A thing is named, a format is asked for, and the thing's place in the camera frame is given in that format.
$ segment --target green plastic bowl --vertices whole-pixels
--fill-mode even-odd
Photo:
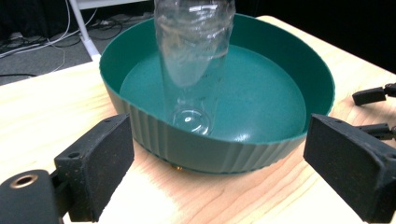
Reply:
[[[263,21],[234,17],[226,77],[209,136],[165,122],[153,20],[114,39],[100,71],[118,113],[129,113],[134,139],[171,164],[211,174],[260,169],[304,141],[310,115],[327,115],[334,84],[303,41]]]

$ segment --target clear plastic bottle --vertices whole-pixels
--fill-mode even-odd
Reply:
[[[234,13],[234,0],[155,0],[165,114],[178,128],[213,128]]]

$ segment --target wooden table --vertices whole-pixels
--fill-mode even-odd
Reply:
[[[354,106],[351,98],[355,91],[396,82],[394,74],[282,21],[261,19],[300,37],[330,67],[336,85],[332,117],[353,125],[396,125],[396,99]],[[52,172],[55,156],[115,114],[97,63],[0,87],[0,182],[31,169]],[[138,144],[134,150],[135,161],[99,223],[361,223],[304,161],[304,144],[244,175],[180,172]]]

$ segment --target wooden surface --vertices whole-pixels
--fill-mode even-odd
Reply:
[[[274,18],[261,19],[299,36],[329,66],[336,85],[331,116],[353,125],[396,125],[396,99],[354,106],[351,98],[396,82],[394,74]],[[31,169],[52,172],[55,156],[115,113],[97,63],[1,86],[0,182]],[[304,144],[244,175],[177,171],[137,144],[134,150],[135,161],[99,223],[361,223],[304,161]]]

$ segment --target green bowl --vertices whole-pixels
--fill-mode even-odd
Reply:
[[[271,24],[234,17],[226,77],[209,136],[166,123],[153,20],[131,27],[106,48],[100,71],[134,139],[171,164],[210,174],[260,169],[286,157],[306,136],[312,113],[327,115],[334,83],[320,57]]]

